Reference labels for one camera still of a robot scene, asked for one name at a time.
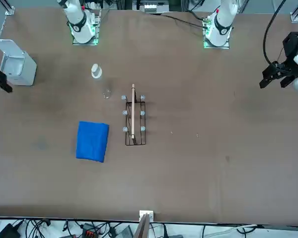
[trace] small bottle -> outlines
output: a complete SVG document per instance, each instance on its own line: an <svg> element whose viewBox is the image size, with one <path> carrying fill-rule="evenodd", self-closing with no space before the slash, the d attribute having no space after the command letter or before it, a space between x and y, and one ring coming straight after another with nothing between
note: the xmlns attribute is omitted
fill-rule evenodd
<svg viewBox="0 0 298 238"><path fill-rule="evenodd" d="M105 79L105 77L102 76L102 69L98 64L94 64L91 68L91 76L99 83L102 93L104 95L104 98L110 98L111 96L111 90L110 85L108 81Z"/></svg>

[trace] brown table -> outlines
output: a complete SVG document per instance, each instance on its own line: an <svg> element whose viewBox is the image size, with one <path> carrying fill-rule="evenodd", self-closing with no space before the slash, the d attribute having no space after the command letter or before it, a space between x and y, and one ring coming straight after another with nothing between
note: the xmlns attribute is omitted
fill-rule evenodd
<svg viewBox="0 0 298 238"><path fill-rule="evenodd" d="M206 50L200 29L113 10L99 46L74 47L61 9L17 9L2 38L38 68L32 87L0 90L0 215L137 220L148 209L157 221L298 225L298 91L258 85L270 18L238 15L231 49ZM271 60L292 30L276 18ZM145 146L124 143L132 83L147 97ZM105 163L75 158L80 120L110 125Z"/></svg>

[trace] black cable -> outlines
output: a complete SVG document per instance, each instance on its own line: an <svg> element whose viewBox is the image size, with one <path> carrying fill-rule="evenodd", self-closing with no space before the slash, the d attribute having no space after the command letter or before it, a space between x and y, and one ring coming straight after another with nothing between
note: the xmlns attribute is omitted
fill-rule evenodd
<svg viewBox="0 0 298 238"><path fill-rule="evenodd" d="M244 238L246 238L246 231L245 231L245 229L244 228L242 228L243 229L243 232L240 232L238 229L236 229L239 233L241 233L241 234L244 234Z"/></svg>
<svg viewBox="0 0 298 238"><path fill-rule="evenodd" d="M13 226L17 221L20 221L20 220L24 220L24 219L18 219L18 220L15 220L15 222L12 223L12 226Z"/></svg>
<svg viewBox="0 0 298 238"><path fill-rule="evenodd" d="M70 231L70 229L69 229L69 221L68 221L68 220L65 221L64 226L66 226L66 230L68 230L68 232L69 232L69 234L70 234L70 237L73 237L73 235L71 234L71 231Z"/></svg>
<svg viewBox="0 0 298 238"><path fill-rule="evenodd" d="M120 224L122 224L122 222L118 223L117 225L113 226L113 228L116 228L117 226L119 226ZM110 230L105 234L103 235L101 238L104 238L105 236L107 236L109 234Z"/></svg>
<svg viewBox="0 0 298 238"><path fill-rule="evenodd" d="M75 222L81 229L83 229L83 227L84 227L83 224L78 223L76 220L74 220L74 222Z"/></svg>
<svg viewBox="0 0 298 238"><path fill-rule="evenodd" d="M203 21L204 17L198 17L192 10L187 10L187 12L191 13L196 19Z"/></svg>
<svg viewBox="0 0 298 238"><path fill-rule="evenodd" d="M181 19L176 18L176 17L174 17L174 16L168 16L168 15L161 15L161 16L169 17L169 18L172 18L172 19L174 19L174 20L181 21L181 22L183 22L183 23L186 23L186 24L188 24L188 25L191 25L191 26L195 26L195 27L200 27L200 28L207 29L206 26L201 26L201 25L197 25L197 24L194 24L194 23L191 23L191 22L188 22L188 21L184 21L184 20L181 20Z"/></svg>
<svg viewBox="0 0 298 238"><path fill-rule="evenodd" d="M246 234L252 233L254 230L256 230L256 227L255 228L252 228L249 231L245 231L245 229L243 228L243 232L240 232L238 229L236 229L236 230L237 230L238 233L240 233L242 235L246 235Z"/></svg>
<svg viewBox="0 0 298 238"><path fill-rule="evenodd" d="M169 238L168 236L168 232L167 232L167 227L165 226L164 223L163 224L163 238Z"/></svg>
<svg viewBox="0 0 298 238"><path fill-rule="evenodd" d="M280 53L279 53L278 59L277 59L276 61L278 61L278 60L279 60L279 58L280 58L280 56L282 55L283 49L284 49L284 47L282 47L282 49L280 50Z"/></svg>
<svg viewBox="0 0 298 238"><path fill-rule="evenodd" d="M205 0L200 0L197 4L195 4L195 6L191 9L191 11L193 11L193 9L195 9L197 7L197 5L199 5L200 3L201 3L200 6L202 6L204 2L205 2Z"/></svg>
<svg viewBox="0 0 298 238"><path fill-rule="evenodd" d="M202 237L201 237L201 238L204 238L205 227L206 227L206 226L203 227L203 230L202 230Z"/></svg>
<svg viewBox="0 0 298 238"><path fill-rule="evenodd" d="M152 228L154 238L157 238L157 237L155 236L154 227L152 226L152 223L150 223L150 226L151 226L151 228Z"/></svg>
<svg viewBox="0 0 298 238"><path fill-rule="evenodd" d="M278 12L280 11L280 9L282 8L282 6L284 5L284 3L286 2L287 0L283 0L279 7L277 8L277 10L275 11L272 19L270 20L270 22L268 23L268 26L266 28L266 31L265 31L265 34L264 34L264 40L263 40L263 53L264 53L264 57L265 57L265 60L267 61L267 63L269 65L271 65L275 70L279 71L279 72L283 72L283 73L290 73L291 71L288 71L288 70L283 70L283 69L280 69L278 67L276 67L273 63L270 62L270 60L268 59L267 57L267 54L266 54L266 39L267 39L267 33L268 33L268 30L269 28L271 27L271 25L273 24L273 21L275 19L275 17L277 16Z"/></svg>
<svg viewBox="0 0 298 238"><path fill-rule="evenodd" d="M29 236L31 236L31 234L32 234L32 237L34 238L34 237L37 237L37 233L39 232L39 235L40 235L40 237L41 238L45 238L44 237L44 235L41 233L41 231L40 231L40 226L44 223L44 221L39 221L38 223L36 223L36 221L35 220L30 220L30 222L32 223L32 225L33 225L33 228L32 228L32 230L31 230L31 232L30 232L30 235Z"/></svg>
<svg viewBox="0 0 298 238"><path fill-rule="evenodd" d="M44 223L44 221L40 221L40 222L36 223L36 221L34 220L34 223L37 226L36 232L39 232L41 238L45 238L44 235L42 234L42 232L40 231L40 226Z"/></svg>
<svg viewBox="0 0 298 238"><path fill-rule="evenodd" d="M29 226L30 221L31 221L31 219L28 221L28 223L26 224L26 227L25 227L25 238L28 238L28 226Z"/></svg>
<svg viewBox="0 0 298 238"><path fill-rule="evenodd" d="M215 8L215 10L213 12L215 12L221 5L219 5L217 8Z"/></svg>

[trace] blue towel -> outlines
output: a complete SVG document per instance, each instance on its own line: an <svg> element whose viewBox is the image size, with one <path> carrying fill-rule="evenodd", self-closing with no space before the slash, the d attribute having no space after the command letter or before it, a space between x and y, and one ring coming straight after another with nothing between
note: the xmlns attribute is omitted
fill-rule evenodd
<svg viewBox="0 0 298 238"><path fill-rule="evenodd" d="M104 162L109 125L80 121L77 131L76 158Z"/></svg>

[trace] wire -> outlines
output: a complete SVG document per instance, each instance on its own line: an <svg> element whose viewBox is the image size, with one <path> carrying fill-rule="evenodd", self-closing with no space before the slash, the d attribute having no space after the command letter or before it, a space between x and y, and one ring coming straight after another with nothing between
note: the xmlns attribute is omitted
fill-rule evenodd
<svg viewBox="0 0 298 238"><path fill-rule="evenodd" d="M210 238L210 237L215 237L215 236L220 236L220 235L224 235L224 234L227 234L227 233L230 233L234 230L237 230L237 229L242 229L242 228L253 228L253 227L257 227L257 225L245 225L245 226L239 226L239 227L232 227L230 229L227 229L226 231L223 231L223 232L216 232L216 233L212 233L212 234L207 234L204 236L204 230L205 228L203 228L203 231L202 231L202 238Z"/></svg>
<svg viewBox="0 0 298 238"><path fill-rule="evenodd" d="M150 223L150 226L151 226L151 228L152 228L154 238L157 238L157 237L155 236L154 227L152 226L152 223Z"/></svg>
<svg viewBox="0 0 298 238"><path fill-rule="evenodd" d="M197 5L199 5L200 3L201 3L200 6L202 6L204 2L205 2L205 0L200 0L197 4L195 4L195 6L191 9L191 11L193 11L193 9L195 9L197 7Z"/></svg>
<svg viewBox="0 0 298 238"><path fill-rule="evenodd" d="M266 31L265 31L265 34L264 34L264 40L263 40L263 53L264 53L264 57L265 57L265 60L267 61L267 63L269 65L271 65L275 70L279 71L279 72L283 72L283 73L290 73L291 71L288 71L288 70L283 70L283 69L280 69L278 67L276 67L273 63L270 62L270 60L268 59L267 57L267 54L266 54L266 39L267 39L267 33L268 33L268 30L269 28L271 27L271 25L273 24L273 21L275 19L275 17L277 16L278 12L280 11L280 9L282 8L282 6L284 5L284 3L286 2L287 0L283 0L279 7L277 8L277 10L275 11L272 19L270 20L270 22L268 23L267 25L267 28L266 28Z"/></svg>
<svg viewBox="0 0 298 238"><path fill-rule="evenodd" d="M196 19L203 21L204 17L198 17L192 10L187 10L187 12L191 13Z"/></svg>
<svg viewBox="0 0 298 238"><path fill-rule="evenodd" d="M254 230L256 230L256 227L252 228L249 231L245 231L245 229L243 228L243 232L240 232L238 229L236 229L236 230L237 230L238 233L240 233L242 235L246 235L246 234L252 233Z"/></svg>
<svg viewBox="0 0 298 238"><path fill-rule="evenodd" d="M120 224L122 224L122 222L118 223L117 225L113 226L112 228L116 228ZM109 234L109 232L110 232L110 230L105 235L103 235L101 238L104 238L105 236L107 236Z"/></svg>
<svg viewBox="0 0 298 238"><path fill-rule="evenodd" d="M205 227L206 227L206 226L204 226L204 227L203 227L203 230L202 230L202 238L204 238Z"/></svg>
<svg viewBox="0 0 298 238"><path fill-rule="evenodd" d="M244 232L244 238L246 238L246 231L245 231L245 229L244 228L242 228L243 229L243 232Z"/></svg>
<svg viewBox="0 0 298 238"><path fill-rule="evenodd" d="M215 10L213 12L215 12L221 5L219 5L217 8L215 8Z"/></svg>
<svg viewBox="0 0 298 238"><path fill-rule="evenodd" d="M17 221L21 221L21 220L24 221L25 219L18 219L18 220L15 220L15 222L12 223L12 226L13 226Z"/></svg>
<svg viewBox="0 0 298 238"><path fill-rule="evenodd" d="M168 16L168 15L160 15L160 16L169 17L169 18L172 18L172 19L174 19L174 20L181 21L181 22L183 22L183 23L186 23L186 24L188 24L188 25L191 25L191 26L195 26L195 27L200 27L200 28L207 29L206 26L201 26L201 25L197 25L197 24L194 24L194 23L191 23L191 22L188 22L188 21L184 21L184 20L179 19L179 18L176 18L176 17L174 17L174 16Z"/></svg>
<svg viewBox="0 0 298 238"><path fill-rule="evenodd" d="M280 58L280 56L282 55L283 49L284 49L284 47L282 47L282 49L280 50L280 53L279 53L278 59L277 59L276 61L278 61L278 60L279 60L279 58Z"/></svg>

